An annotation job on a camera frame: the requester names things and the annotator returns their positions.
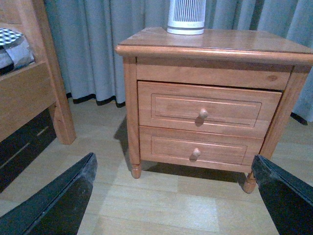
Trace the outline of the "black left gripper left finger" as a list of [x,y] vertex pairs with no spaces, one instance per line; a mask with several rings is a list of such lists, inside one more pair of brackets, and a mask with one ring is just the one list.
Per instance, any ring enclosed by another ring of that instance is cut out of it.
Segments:
[[29,199],[0,218],[2,235],[75,235],[78,233],[97,171],[89,153]]

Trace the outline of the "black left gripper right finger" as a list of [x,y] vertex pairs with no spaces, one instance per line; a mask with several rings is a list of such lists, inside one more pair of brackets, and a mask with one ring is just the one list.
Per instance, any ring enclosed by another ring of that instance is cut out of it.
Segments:
[[262,200],[281,235],[313,233],[313,187],[261,155],[252,173]]

